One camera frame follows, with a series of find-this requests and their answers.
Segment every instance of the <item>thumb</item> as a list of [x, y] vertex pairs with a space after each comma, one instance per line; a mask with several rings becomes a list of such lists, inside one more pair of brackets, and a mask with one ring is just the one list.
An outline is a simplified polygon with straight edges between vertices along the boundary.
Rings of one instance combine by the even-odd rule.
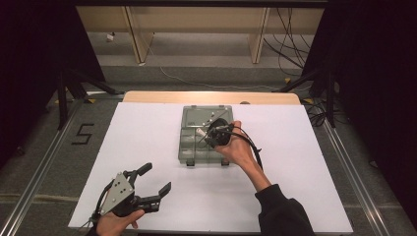
[[134, 222], [138, 220], [139, 218], [141, 218], [142, 216], [144, 216], [144, 214], [145, 214], [145, 211], [142, 209], [135, 210], [131, 214], [128, 215], [128, 219], [130, 220], [130, 222]]

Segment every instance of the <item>forearm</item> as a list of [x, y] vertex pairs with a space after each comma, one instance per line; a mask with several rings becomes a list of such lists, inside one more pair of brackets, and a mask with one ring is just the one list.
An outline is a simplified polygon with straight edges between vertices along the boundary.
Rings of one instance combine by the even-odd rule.
[[255, 160], [241, 164], [240, 167], [249, 177], [257, 192], [270, 186], [269, 179]]

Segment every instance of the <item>hand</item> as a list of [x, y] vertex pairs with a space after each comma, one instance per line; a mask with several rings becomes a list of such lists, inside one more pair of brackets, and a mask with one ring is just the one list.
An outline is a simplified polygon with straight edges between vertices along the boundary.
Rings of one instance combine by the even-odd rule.
[[138, 222], [136, 220], [144, 214], [145, 212], [142, 209], [133, 211], [126, 217], [119, 217], [113, 212], [109, 212], [98, 221], [96, 232], [100, 236], [120, 236], [129, 224], [137, 229]]
[[[242, 126], [240, 121], [234, 121], [232, 125], [235, 127], [233, 133], [247, 137], [240, 129]], [[246, 175], [248, 175], [257, 192], [270, 186], [269, 179], [254, 159], [250, 145], [242, 138], [232, 135], [229, 144], [226, 146], [216, 146], [214, 149], [220, 154], [223, 154], [227, 160], [239, 165]]]
[[[233, 133], [247, 137], [246, 134], [244, 134], [240, 129], [242, 122], [233, 121], [231, 124], [235, 127], [233, 129]], [[230, 141], [226, 146], [216, 146], [214, 149], [220, 154], [223, 154], [228, 161], [239, 165], [241, 168], [245, 168], [246, 165], [252, 165], [255, 162], [254, 156], [252, 155], [252, 149], [249, 144], [242, 138], [234, 135], [230, 137]]]

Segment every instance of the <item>black sleeve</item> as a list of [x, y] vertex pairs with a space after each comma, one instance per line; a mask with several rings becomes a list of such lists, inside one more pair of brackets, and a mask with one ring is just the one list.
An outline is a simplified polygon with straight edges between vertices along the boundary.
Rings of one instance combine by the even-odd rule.
[[278, 185], [269, 186], [255, 197], [262, 208], [259, 215], [262, 235], [315, 235], [303, 206], [294, 199], [285, 198]]
[[86, 234], [86, 236], [99, 236], [98, 234], [97, 234], [97, 232], [95, 231], [95, 229], [96, 229], [96, 227], [94, 226], [94, 227], [92, 227], [90, 230], [89, 230], [89, 233], [88, 234]]

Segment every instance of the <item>white table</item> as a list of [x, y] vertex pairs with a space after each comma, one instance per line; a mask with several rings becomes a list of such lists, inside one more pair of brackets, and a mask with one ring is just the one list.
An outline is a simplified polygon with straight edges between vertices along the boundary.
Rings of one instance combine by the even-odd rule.
[[[136, 195], [152, 196], [166, 183], [171, 192], [160, 211], [140, 219], [140, 229], [171, 233], [257, 233], [260, 205], [255, 189], [235, 165], [178, 160], [182, 109], [193, 104], [119, 103], [69, 227], [80, 227], [119, 171], [147, 162], [153, 169], [136, 180]], [[298, 200], [319, 234], [352, 231], [302, 105], [231, 104], [233, 116], [258, 148], [266, 175], [287, 198]]]

